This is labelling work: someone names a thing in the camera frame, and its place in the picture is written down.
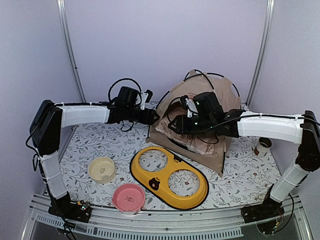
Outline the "beige fabric pet tent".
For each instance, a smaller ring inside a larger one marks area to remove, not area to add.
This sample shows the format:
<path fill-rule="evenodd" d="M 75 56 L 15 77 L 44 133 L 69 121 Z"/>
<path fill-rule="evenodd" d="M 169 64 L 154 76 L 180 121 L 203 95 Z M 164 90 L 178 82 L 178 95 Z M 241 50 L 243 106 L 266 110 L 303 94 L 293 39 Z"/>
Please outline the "beige fabric pet tent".
<path fill-rule="evenodd" d="M 223 176 L 231 137 L 215 127 L 230 110 L 242 108 L 232 81 L 217 73 L 191 70 L 185 79 L 164 95 L 146 142 L 196 161 Z"/>

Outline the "pink pet bowl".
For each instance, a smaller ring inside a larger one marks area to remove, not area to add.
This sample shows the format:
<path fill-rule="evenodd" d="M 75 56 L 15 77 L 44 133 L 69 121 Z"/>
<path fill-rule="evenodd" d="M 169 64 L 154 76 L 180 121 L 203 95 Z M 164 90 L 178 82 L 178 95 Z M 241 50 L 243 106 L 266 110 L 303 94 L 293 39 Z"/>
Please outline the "pink pet bowl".
<path fill-rule="evenodd" d="M 135 215 L 145 205 L 145 192 L 137 184 L 120 185 L 112 196 L 112 204 L 125 215 Z"/>

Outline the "cream pet bowl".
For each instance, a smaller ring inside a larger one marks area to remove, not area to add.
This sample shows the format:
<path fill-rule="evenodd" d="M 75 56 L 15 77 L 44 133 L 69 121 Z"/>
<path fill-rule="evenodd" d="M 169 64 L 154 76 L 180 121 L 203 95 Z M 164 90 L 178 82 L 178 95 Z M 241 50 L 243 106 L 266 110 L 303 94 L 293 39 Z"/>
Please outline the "cream pet bowl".
<path fill-rule="evenodd" d="M 88 167 L 88 174 L 97 184 L 108 184 L 116 177 L 114 161 L 109 157 L 98 157 Z"/>

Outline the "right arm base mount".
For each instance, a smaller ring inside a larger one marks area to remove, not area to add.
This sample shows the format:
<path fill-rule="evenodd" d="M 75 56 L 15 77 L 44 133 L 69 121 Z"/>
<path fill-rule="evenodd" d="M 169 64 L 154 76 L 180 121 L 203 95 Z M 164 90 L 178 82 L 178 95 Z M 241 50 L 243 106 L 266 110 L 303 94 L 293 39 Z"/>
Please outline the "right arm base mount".
<path fill-rule="evenodd" d="M 279 217 L 279 220 L 273 219 L 257 225 L 258 231 L 264 235 L 272 235 L 276 232 L 285 213 L 282 203 L 271 199 L 272 187 L 273 185 L 268 189 L 262 203 L 256 205 L 247 204 L 241 209 L 241 215 L 245 223 Z"/>

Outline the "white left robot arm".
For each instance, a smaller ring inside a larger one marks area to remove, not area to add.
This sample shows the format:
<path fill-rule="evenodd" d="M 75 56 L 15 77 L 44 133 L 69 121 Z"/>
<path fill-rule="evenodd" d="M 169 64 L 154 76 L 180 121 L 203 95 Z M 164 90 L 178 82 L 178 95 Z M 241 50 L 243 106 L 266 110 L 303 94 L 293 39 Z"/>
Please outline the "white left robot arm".
<path fill-rule="evenodd" d="M 154 109 L 145 107 L 153 93 L 141 92 L 123 86 L 118 95 L 107 102 L 91 103 L 54 103 L 44 100 L 29 128 L 27 147 L 35 152 L 40 170 L 49 194 L 57 200 L 55 209 L 63 216 L 74 213 L 74 205 L 64 197 L 68 195 L 60 163 L 59 148 L 61 130 L 81 124 L 119 124 L 124 121 L 151 126 L 160 116 Z"/>

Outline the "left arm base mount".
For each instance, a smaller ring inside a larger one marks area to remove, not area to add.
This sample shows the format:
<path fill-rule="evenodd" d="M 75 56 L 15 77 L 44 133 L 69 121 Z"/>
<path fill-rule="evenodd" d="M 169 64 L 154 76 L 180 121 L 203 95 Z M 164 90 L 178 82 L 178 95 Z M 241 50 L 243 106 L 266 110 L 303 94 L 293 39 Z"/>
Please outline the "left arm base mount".
<path fill-rule="evenodd" d="M 89 202 L 83 200 L 78 203 L 73 202 L 68 192 L 59 199 L 54 198 L 51 194 L 49 194 L 49 197 L 49 214 L 82 223 L 89 222 L 92 214 L 92 208 Z"/>

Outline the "black tent pole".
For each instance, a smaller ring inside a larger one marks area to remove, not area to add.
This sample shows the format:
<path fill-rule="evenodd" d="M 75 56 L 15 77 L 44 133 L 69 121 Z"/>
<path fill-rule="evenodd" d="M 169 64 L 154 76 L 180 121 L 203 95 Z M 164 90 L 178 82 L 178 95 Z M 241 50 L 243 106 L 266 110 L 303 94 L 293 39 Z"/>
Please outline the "black tent pole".
<path fill-rule="evenodd" d="M 169 107 L 171 100 L 176 97 L 187 95 L 188 97 L 193 98 L 194 96 L 203 92 L 214 92 L 224 112 L 227 112 L 231 109 L 241 108 L 241 98 L 233 92 L 232 81 L 230 81 L 227 77 L 218 78 L 212 75 L 207 75 L 207 77 L 213 84 L 214 89 L 211 89 L 207 81 L 202 76 L 197 76 L 189 80 L 182 81 L 172 88 L 169 91 L 168 97 L 164 101 L 161 101 L 156 107 L 157 113 L 163 114 Z"/>
<path fill-rule="evenodd" d="M 190 70 L 184 77 L 183 81 L 187 81 L 190 80 L 192 78 L 195 77 L 204 77 L 204 79 L 206 80 L 206 82 L 209 84 L 209 86 L 211 87 L 212 90 L 214 90 L 214 86 L 212 84 L 212 82 L 209 80 L 209 78 L 207 77 L 207 75 L 205 73 L 203 73 L 202 71 L 198 70 L 198 69 L 192 69 Z"/>

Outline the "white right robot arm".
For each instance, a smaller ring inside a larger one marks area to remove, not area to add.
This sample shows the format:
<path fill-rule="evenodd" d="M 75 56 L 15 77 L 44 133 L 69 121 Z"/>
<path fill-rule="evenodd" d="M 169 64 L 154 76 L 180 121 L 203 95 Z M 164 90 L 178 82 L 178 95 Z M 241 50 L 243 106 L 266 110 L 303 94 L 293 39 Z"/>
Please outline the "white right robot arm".
<path fill-rule="evenodd" d="M 213 92 L 203 92 L 189 99 L 179 97 L 186 114 L 170 119 L 168 128 L 178 135 L 213 133 L 218 136 L 261 137 L 298 144 L 295 161 L 283 176 L 272 185 L 265 202 L 259 206 L 262 218 L 269 218 L 278 210 L 287 195 L 303 182 L 310 172 L 320 167 L 320 124 L 310 110 L 304 114 L 276 115 L 243 109 L 225 112 Z"/>

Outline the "brown patterned pillow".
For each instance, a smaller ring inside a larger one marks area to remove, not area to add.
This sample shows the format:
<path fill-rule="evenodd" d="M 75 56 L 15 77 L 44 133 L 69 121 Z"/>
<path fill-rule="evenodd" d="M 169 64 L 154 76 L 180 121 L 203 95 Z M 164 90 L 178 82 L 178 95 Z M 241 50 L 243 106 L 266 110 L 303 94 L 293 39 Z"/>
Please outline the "brown patterned pillow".
<path fill-rule="evenodd" d="M 169 129 L 170 121 L 179 115 L 187 114 L 187 111 L 177 101 L 171 106 L 168 103 L 161 103 L 156 111 L 162 118 L 152 127 L 150 138 L 157 145 L 163 147 L 178 146 L 200 155 L 211 155 L 220 150 L 225 152 L 230 146 L 230 140 L 224 136 L 209 133 L 180 135 Z"/>

